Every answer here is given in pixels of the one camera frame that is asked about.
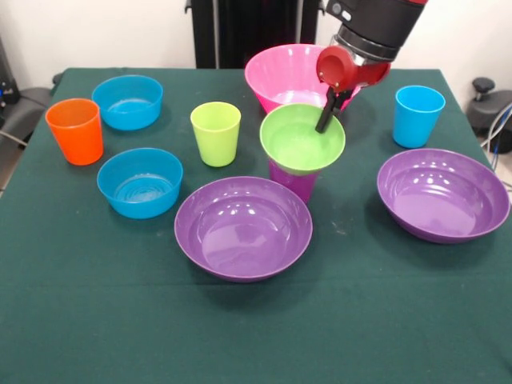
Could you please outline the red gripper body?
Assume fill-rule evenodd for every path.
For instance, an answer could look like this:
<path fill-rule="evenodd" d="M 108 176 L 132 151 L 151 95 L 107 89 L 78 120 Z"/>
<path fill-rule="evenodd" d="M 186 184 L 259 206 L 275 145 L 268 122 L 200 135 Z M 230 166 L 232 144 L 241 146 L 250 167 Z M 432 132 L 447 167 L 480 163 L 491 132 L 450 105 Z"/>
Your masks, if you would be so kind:
<path fill-rule="evenodd" d="M 323 82 L 339 94 L 357 87 L 380 83 L 390 72 L 389 62 L 358 65 L 343 46 L 328 46 L 318 56 L 316 72 Z"/>

